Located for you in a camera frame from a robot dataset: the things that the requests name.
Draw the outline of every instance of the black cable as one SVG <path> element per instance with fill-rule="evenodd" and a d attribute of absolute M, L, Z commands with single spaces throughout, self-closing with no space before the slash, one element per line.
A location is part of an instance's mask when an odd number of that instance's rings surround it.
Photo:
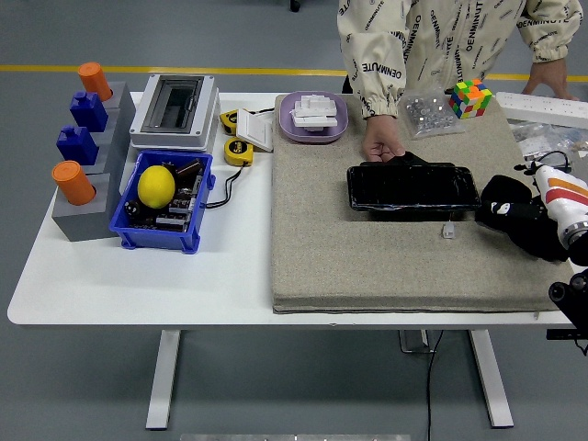
<path fill-rule="evenodd" d="M 218 207 L 222 207 L 225 205 L 229 200 L 231 200 L 231 193 L 232 193 L 232 183 L 239 177 L 243 169 L 248 165 L 246 161 L 243 161 L 243 165 L 239 169 L 237 173 L 233 176 L 229 176 L 226 181 L 224 181 L 224 200 L 219 200 L 217 202 L 210 202 L 206 204 L 207 209 L 217 209 Z"/>
<path fill-rule="evenodd" d="M 573 342 L 576 344 L 576 347 L 582 351 L 584 356 L 588 356 L 588 345 L 586 347 L 581 347 L 577 338 L 574 338 Z"/>
<path fill-rule="evenodd" d="M 437 353 L 437 348 L 439 347 L 439 343 L 441 342 L 441 337 L 443 337 L 443 332 L 439 335 L 437 339 L 437 343 L 435 343 L 435 347 L 433 348 L 433 355 L 431 356 L 431 361 L 429 361 L 429 370 L 426 374 L 426 411 L 427 411 L 427 424 L 426 424 L 426 439 L 427 441 L 431 441 L 431 370 L 433 368 L 433 361 L 435 360 L 435 354 Z"/>
<path fill-rule="evenodd" d="M 543 156 L 541 156 L 540 158 L 537 158 L 537 162 L 540 163 L 543 159 L 547 158 L 548 156 L 550 156 L 551 154 L 555 154 L 555 153 L 559 153 L 559 154 L 563 154 L 563 157 L 566 160 L 566 168 L 565 170 L 568 170 L 568 167 L 570 165 L 570 161 L 568 160 L 568 155 L 565 152 L 562 152 L 561 150 L 554 150 L 553 152 L 549 152 L 549 153 L 545 153 Z M 541 168 L 544 164 L 540 165 L 535 171 L 537 171 L 539 168 Z"/>
<path fill-rule="evenodd" d="M 257 113 L 266 113 L 266 112 L 273 112 L 273 111 L 274 111 L 274 108 L 272 107 L 272 108 L 263 108 L 261 110 L 256 110 L 255 112 L 250 112 L 250 113 L 255 115 Z"/>

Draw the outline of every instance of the purple tray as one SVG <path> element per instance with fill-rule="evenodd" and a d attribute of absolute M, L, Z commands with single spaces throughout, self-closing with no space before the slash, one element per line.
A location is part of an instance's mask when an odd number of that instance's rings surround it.
<path fill-rule="evenodd" d="M 321 131 L 307 131 L 302 127 L 296 127 L 290 111 L 294 109 L 296 101 L 300 101 L 304 95 L 322 95 L 331 98 L 337 106 L 337 125 L 325 127 Z M 333 142 L 339 139 L 347 128 L 347 104 L 340 96 L 330 92 L 294 92 L 286 95 L 279 107 L 279 126 L 293 141 L 308 144 Z"/>

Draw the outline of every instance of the yellow tape measure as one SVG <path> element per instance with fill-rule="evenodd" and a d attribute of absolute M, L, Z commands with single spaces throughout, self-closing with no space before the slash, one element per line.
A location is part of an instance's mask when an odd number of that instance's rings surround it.
<path fill-rule="evenodd" d="M 227 135 L 237 134 L 237 110 L 231 110 L 220 115 L 220 123 Z"/>
<path fill-rule="evenodd" d="M 232 137 L 224 144 L 224 160 L 227 164 L 241 167 L 251 165 L 254 161 L 254 145 Z"/>

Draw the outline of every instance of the table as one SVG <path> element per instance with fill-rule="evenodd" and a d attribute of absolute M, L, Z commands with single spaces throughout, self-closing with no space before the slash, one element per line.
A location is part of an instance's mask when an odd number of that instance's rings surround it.
<path fill-rule="evenodd" d="M 133 94 L 138 101 L 141 94 Z M 277 94 L 220 94 L 220 111 L 274 106 Z M 209 201 L 223 199 L 227 137 L 219 128 Z M 129 151 L 122 183 L 136 152 Z M 198 253 L 126 250 L 119 238 L 70 243 L 51 218 L 40 226 L 8 307 L 24 326 L 142 326 L 162 329 L 147 428 L 166 428 L 180 330 L 220 326 L 311 329 L 469 330 L 492 424 L 512 426 L 488 329 L 502 325 L 567 327 L 559 311 L 517 313 L 274 314 L 270 284 L 272 154 L 256 153 L 233 186 L 231 201 L 207 210 Z"/>

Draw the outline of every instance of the gray felt mat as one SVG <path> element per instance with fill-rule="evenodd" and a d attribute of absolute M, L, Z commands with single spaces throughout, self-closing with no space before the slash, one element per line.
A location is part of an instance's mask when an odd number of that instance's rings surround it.
<path fill-rule="evenodd" d="M 279 96 L 276 109 L 283 99 Z M 549 311 L 554 281 L 569 280 L 568 263 L 536 259 L 472 216 L 442 237 L 442 221 L 373 221 L 349 207 L 347 168 L 363 161 L 365 121 L 345 96 L 349 126 L 337 141 L 305 145 L 274 123 L 272 285 L 276 312 L 302 311 Z M 467 132 L 410 141 L 429 162 L 451 162 L 473 173 L 479 192 L 493 175 L 513 170 L 521 153 L 494 99 L 482 117 L 462 121 Z"/>

